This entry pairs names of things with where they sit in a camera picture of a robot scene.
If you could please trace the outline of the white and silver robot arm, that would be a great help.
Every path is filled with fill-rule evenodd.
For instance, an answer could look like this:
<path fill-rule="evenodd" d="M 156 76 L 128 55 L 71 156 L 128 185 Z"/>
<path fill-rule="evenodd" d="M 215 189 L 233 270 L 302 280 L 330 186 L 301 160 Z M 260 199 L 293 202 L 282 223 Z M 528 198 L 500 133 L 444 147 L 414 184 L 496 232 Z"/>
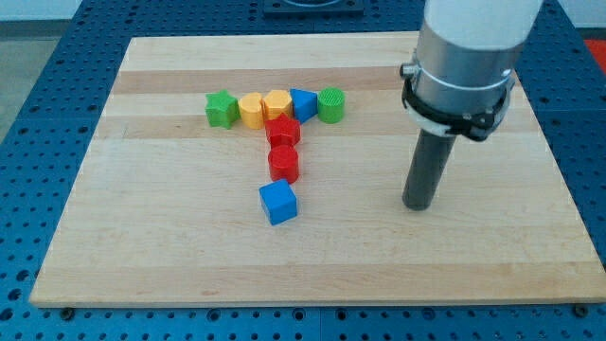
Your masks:
<path fill-rule="evenodd" d="M 484 141 L 505 117 L 540 0 L 428 0 L 401 100 L 438 137 Z"/>

